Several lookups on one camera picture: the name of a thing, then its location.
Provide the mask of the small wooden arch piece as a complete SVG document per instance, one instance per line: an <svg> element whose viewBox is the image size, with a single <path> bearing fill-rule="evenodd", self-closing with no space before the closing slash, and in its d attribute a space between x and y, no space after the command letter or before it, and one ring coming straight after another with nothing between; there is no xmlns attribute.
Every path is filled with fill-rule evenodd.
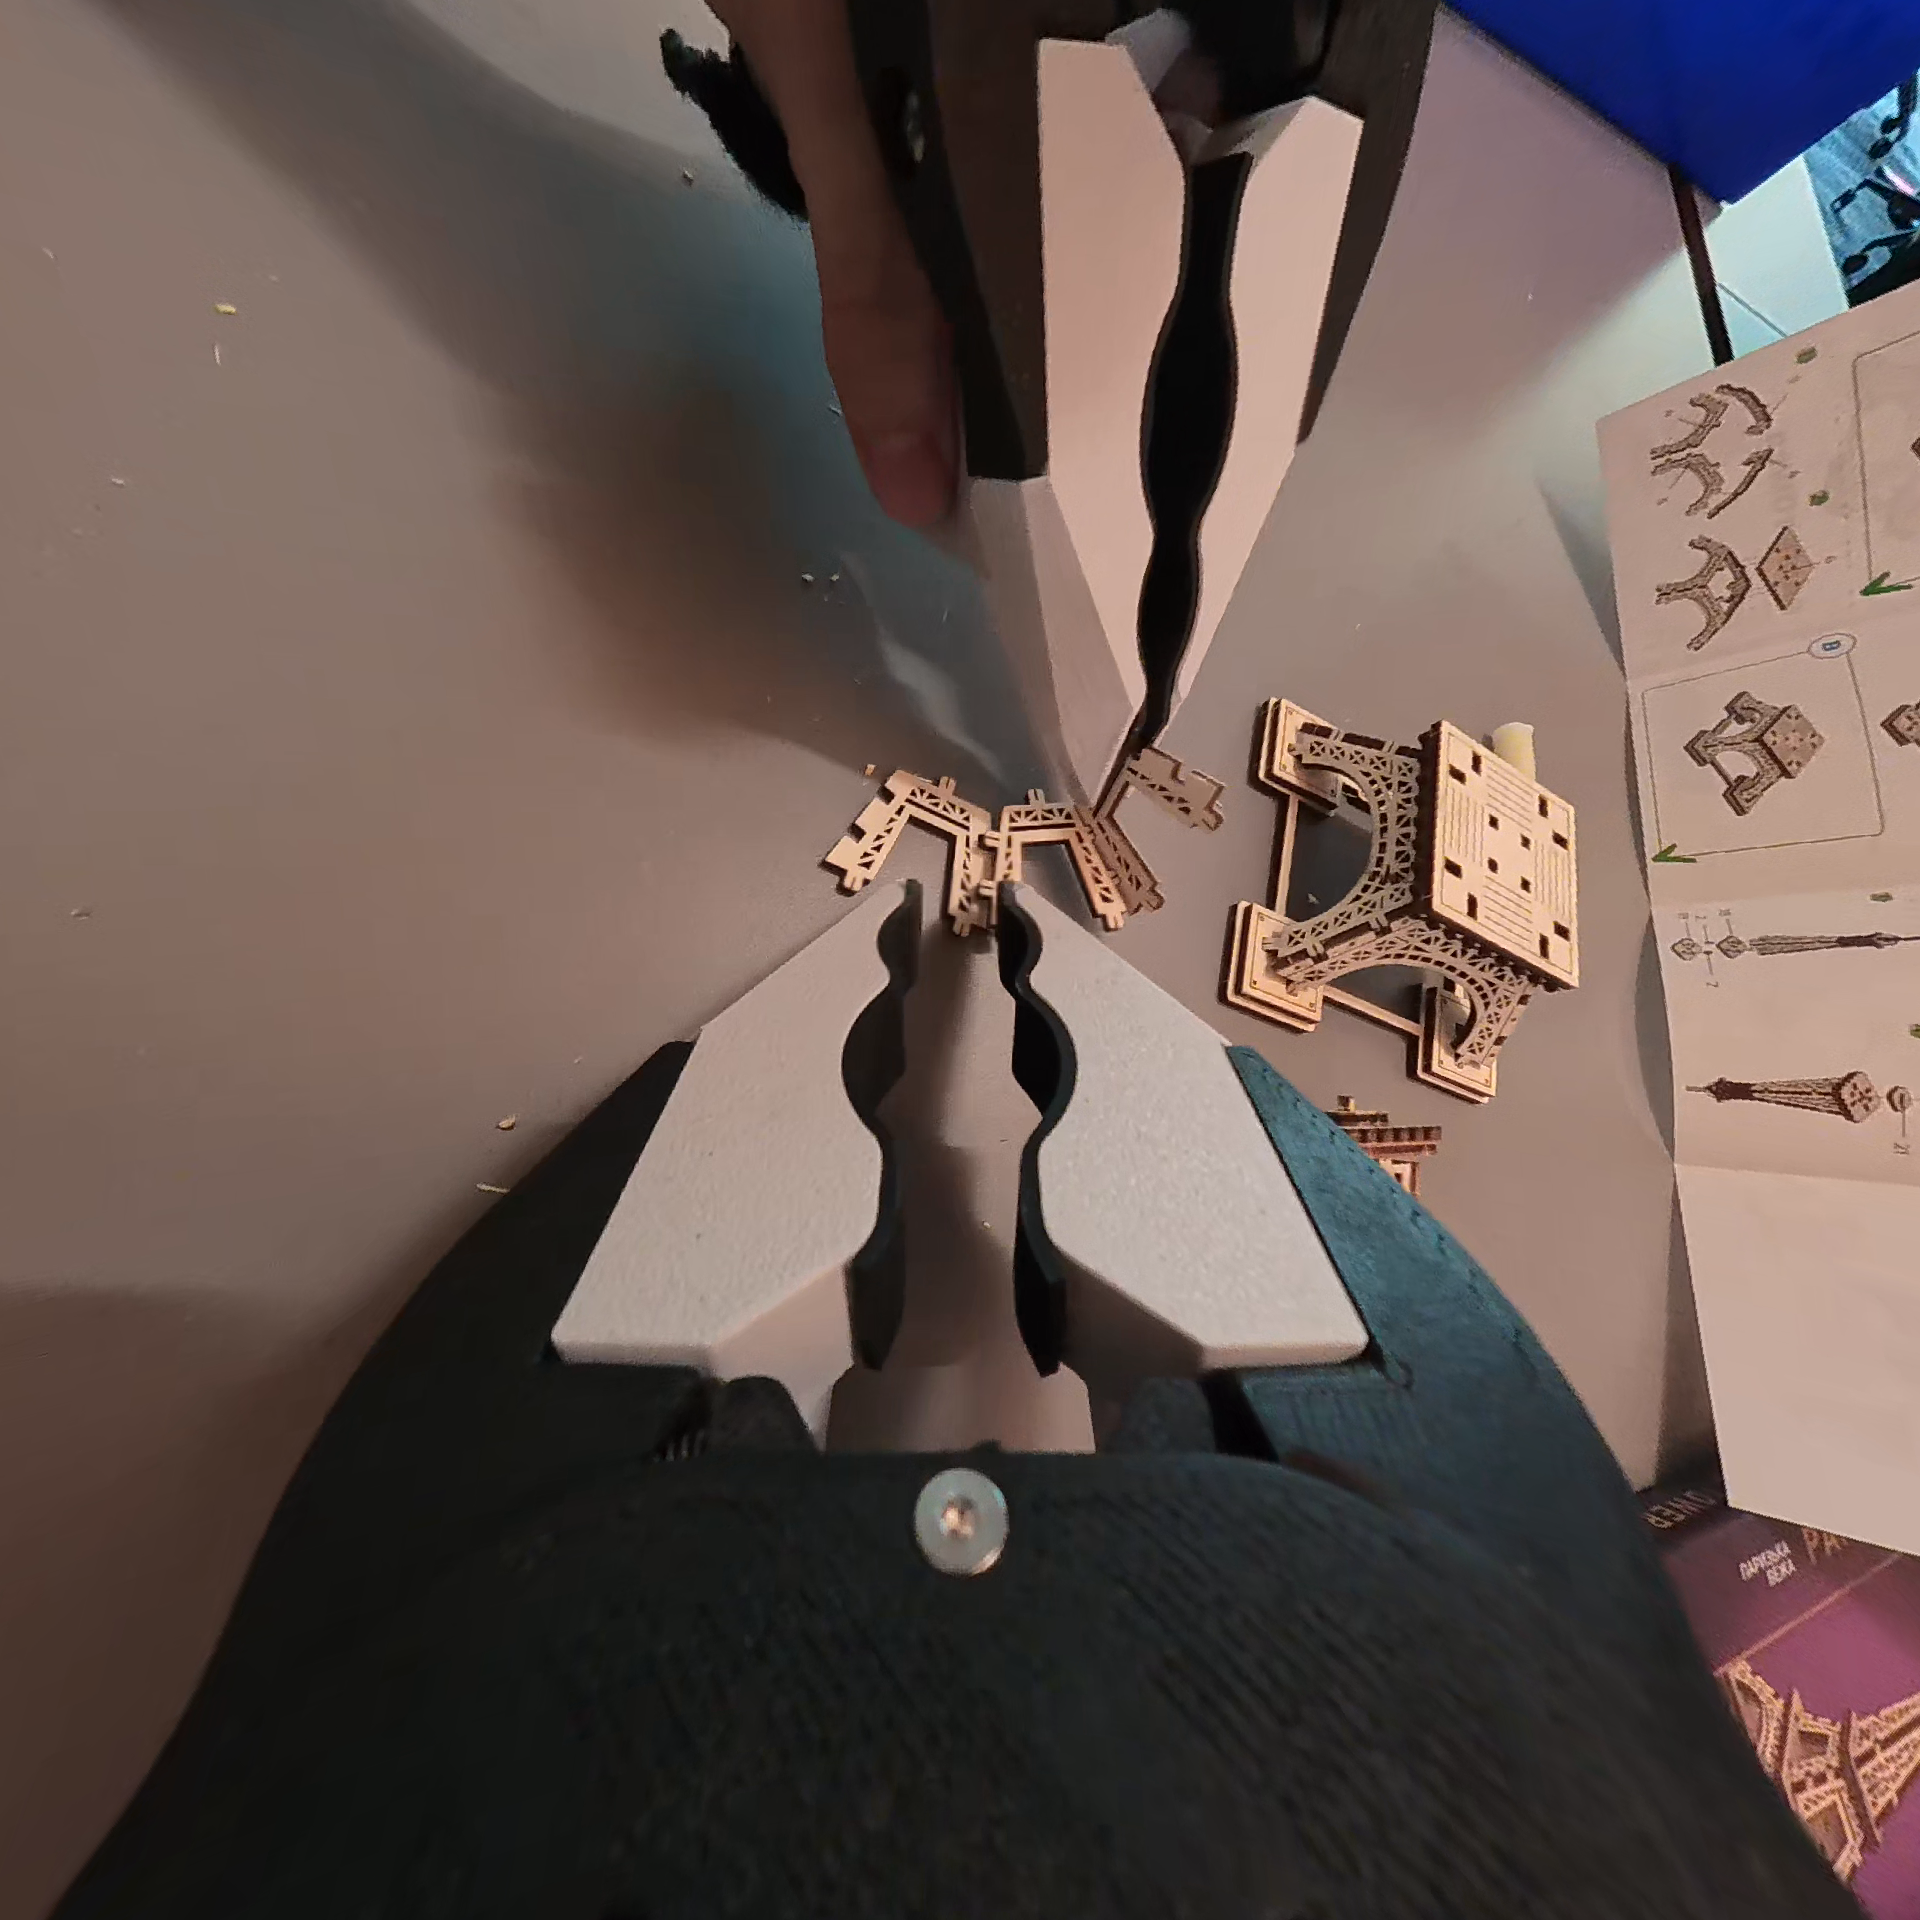
<svg viewBox="0 0 1920 1920"><path fill-rule="evenodd" d="M1123 755L1117 784L1161 804L1185 828L1221 828L1221 784L1148 743Z"/></svg>
<svg viewBox="0 0 1920 1920"><path fill-rule="evenodd" d="M1069 878L1102 931L1161 910L1161 880L1131 844L1131 828L1108 807L1089 804L1051 804L1028 787L1024 804L996 807L996 828L985 828L985 918L996 921L996 892L1024 880L1028 850L1064 850Z"/></svg>
<svg viewBox="0 0 1920 1920"><path fill-rule="evenodd" d="M996 814L985 804L961 804L949 775L880 775L876 794L859 807L859 822L831 844L821 872L840 895L871 892L894 850L902 828L937 828L949 844L949 895L942 918L953 937L976 937L996 921Z"/></svg>

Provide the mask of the blue plastic bin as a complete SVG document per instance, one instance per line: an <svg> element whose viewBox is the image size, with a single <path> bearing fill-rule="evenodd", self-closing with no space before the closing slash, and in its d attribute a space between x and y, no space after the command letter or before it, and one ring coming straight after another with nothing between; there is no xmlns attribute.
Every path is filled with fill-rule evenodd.
<svg viewBox="0 0 1920 1920"><path fill-rule="evenodd" d="M1742 197L1913 83L1913 0L1450 0L1485 42Z"/></svg>

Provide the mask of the wooden tower base model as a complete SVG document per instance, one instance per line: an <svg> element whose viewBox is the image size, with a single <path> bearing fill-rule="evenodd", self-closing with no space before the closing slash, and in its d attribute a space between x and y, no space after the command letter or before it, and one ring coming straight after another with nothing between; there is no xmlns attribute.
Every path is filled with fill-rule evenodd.
<svg viewBox="0 0 1920 1920"><path fill-rule="evenodd" d="M1273 895L1230 910L1221 1006L1299 1036L1340 1006L1405 1031L1418 1080L1491 1106L1522 1006L1579 986L1570 804L1443 713L1394 743L1287 698L1259 710L1250 784L1278 794L1278 862ZM1357 814L1364 862L1299 918L1312 814Z"/></svg>

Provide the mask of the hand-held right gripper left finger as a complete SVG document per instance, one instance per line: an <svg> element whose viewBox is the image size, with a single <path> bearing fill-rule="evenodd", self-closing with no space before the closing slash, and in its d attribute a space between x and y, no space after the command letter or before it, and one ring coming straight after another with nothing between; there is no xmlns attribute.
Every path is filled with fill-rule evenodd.
<svg viewBox="0 0 1920 1920"><path fill-rule="evenodd" d="M570 1364L876 1371L902 1321L880 1094L921 880L865 905L701 1021L556 1319Z"/></svg>

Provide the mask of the purple puzzle box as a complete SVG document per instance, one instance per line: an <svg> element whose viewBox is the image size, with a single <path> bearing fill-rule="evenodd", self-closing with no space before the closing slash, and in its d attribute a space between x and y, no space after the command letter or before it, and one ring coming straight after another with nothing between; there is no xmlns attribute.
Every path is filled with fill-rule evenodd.
<svg viewBox="0 0 1920 1920"><path fill-rule="evenodd" d="M1691 1636L1835 1881L1920 1913L1920 1560L1727 1506L1669 1479L1637 1520Z"/></svg>

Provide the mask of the folded instruction leaflet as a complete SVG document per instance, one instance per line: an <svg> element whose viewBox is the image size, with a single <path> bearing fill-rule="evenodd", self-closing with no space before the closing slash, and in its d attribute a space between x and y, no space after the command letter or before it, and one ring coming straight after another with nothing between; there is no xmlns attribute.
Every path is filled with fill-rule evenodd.
<svg viewBox="0 0 1920 1920"><path fill-rule="evenodd" d="M1601 419L1734 1506L1920 1540L1920 290Z"/></svg>

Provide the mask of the person's left hand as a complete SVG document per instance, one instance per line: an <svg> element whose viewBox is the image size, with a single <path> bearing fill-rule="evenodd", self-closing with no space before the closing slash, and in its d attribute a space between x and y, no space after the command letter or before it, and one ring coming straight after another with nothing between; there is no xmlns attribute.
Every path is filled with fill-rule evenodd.
<svg viewBox="0 0 1920 1920"><path fill-rule="evenodd" d="M821 359L876 506L932 529L953 503L949 326L888 194L840 0L730 9L812 211Z"/></svg>

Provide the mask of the wooden tower spire model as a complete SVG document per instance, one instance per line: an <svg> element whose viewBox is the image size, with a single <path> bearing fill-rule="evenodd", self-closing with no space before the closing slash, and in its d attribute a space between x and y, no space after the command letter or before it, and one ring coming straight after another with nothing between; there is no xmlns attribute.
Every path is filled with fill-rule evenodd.
<svg viewBox="0 0 1920 1920"><path fill-rule="evenodd" d="M1331 1121L1408 1199L1426 1199L1426 1164L1436 1160L1436 1121L1398 1121L1394 1112L1373 1112L1357 1094L1331 1106Z"/></svg>

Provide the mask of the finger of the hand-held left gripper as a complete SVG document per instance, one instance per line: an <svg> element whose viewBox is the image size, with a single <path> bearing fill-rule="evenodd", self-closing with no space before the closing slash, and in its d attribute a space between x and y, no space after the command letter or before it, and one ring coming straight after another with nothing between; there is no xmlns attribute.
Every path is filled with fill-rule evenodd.
<svg viewBox="0 0 1920 1920"><path fill-rule="evenodd" d="M1136 438L1148 555L1131 743L1160 743L1185 699L1299 464L1353 168L1357 113L1331 102L1291 102L1192 144L1185 262Z"/></svg>
<svg viewBox="0 0 1920 1920"><path fill-rule="evenodd" d="M1098 804L1143 710L1143 371L1185 264L1185 163L1108 42L1035 47L1043 466L961 491L968 560L1051 794Z"/></svg>

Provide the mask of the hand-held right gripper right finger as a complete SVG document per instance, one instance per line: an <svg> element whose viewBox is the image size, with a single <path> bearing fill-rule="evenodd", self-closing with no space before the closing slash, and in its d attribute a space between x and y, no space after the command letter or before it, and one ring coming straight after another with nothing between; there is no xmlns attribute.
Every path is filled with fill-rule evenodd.
<svg viewBox="0 0 1920 1920"><path fill-rule="evenodd" d="M1017 1331L1078 1376L1342 1364L1364 1319L1230 1046L1024 880L996 892L1017 1160Z"/></svg>

